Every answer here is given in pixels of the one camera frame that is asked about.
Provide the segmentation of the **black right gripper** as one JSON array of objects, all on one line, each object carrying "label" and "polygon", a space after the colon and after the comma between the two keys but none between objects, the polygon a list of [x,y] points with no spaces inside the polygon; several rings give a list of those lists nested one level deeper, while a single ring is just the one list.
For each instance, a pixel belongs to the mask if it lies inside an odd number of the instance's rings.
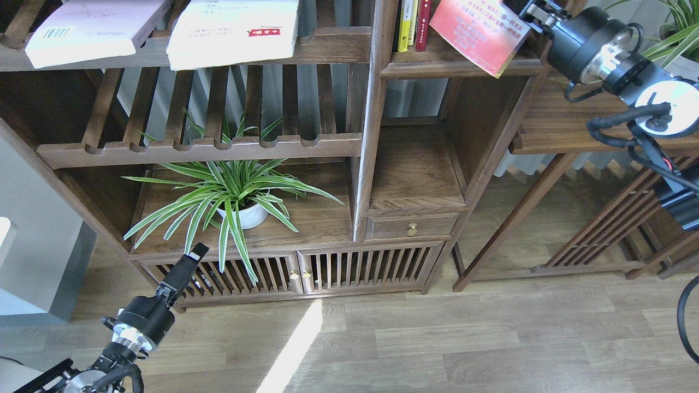
[{"label": "black right gripper", "polygon": [[502,1],[520,20],[537,33],[553,34],[559,22],[571,19],[571,14],[554,1]]}]

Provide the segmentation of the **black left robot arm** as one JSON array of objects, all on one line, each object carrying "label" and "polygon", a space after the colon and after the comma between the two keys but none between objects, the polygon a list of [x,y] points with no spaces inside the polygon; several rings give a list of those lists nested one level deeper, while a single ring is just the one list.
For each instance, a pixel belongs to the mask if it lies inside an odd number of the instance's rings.
[{"label": "black left robot arm", "polygon": [[104,317],[102,323],[112,331],[112,340],[90,368],[74,369],[73,360],[65,359],[16,391],[123,392],[123,380],[128,377],[132,391],[143,392],[141,370],[135,362],[156,350],[172,327],[175,316],[171,308],[183,295],[207,252],[207,246],[196,244],[160,281],[154,296],[137,296],[117,318]]}]

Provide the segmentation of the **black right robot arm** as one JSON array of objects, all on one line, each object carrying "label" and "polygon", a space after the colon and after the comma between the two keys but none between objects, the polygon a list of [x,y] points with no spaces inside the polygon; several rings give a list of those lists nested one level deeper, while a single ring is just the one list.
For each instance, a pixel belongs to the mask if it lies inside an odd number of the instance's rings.
[{"label": "black right robot arm", "polygon": [[664,180],[657,186],[662,208],[685,231],[697,230],[697,166],[681,171],[657,139],[689,136],[697,131],[697,81],[673,75],[631,47],[633,24],[612,19],[598,7],[573,16],[553,1],[505,1],[504,5],[532,30],[552,41],[548,62],[569,79],[568,91],[601,82],[601,92],[629,107],[620,114],[587,122],[591,137],[627,149],[631,158]]}]

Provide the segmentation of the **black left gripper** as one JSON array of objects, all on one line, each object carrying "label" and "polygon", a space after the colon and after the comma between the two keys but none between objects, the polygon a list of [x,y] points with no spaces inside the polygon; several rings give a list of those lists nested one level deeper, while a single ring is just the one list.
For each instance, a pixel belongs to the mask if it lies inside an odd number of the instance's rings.
[{"label": "black left gripper", "polygon": [[174,306],[188,286],[199,261],[208,253],[209,248],[203,243],[195,244],[194,248],[183,255],[165,278],[160,281],[156,289],[156,297],[162,300],[165,306]]}]

